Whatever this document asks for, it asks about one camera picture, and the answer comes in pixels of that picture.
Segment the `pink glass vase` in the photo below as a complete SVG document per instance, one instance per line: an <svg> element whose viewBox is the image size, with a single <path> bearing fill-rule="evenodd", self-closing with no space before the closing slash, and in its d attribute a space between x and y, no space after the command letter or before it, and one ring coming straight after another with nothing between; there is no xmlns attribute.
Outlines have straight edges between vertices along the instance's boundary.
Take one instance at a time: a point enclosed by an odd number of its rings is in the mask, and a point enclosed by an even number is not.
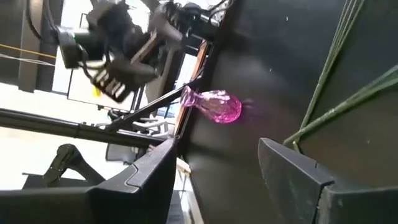
<svg viewBox="0 0 398 224"><path fill-rule="evenodd" d="M181 94L181 105L195 106L206 117L221 124L236 121L242 112L242 103L224 90L195 93L186 86Z"/></svg>

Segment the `floor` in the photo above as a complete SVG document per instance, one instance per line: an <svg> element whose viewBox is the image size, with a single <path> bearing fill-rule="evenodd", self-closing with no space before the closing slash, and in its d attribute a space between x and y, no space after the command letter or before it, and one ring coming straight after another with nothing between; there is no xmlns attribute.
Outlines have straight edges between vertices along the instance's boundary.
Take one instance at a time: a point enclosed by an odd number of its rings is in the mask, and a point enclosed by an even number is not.
<svg viewBox="0 0 398 224"><path fill-rule="evenodd" d="M74 122L107 123L105 111L95 105L66 99L66 96L19 91L16 86L0 84L0 107L40 114ZM21 189L26 181L22 173L44 174L61 144L74 144L83 157L104 178L108 179L126 168L121 162L106 162L106 143L66 138L0 127L0 190ZM63 177L82 179L80 174L68 170ZM185 223L203 223L190 179L177 172L175 189L181 190Z"/></svg>

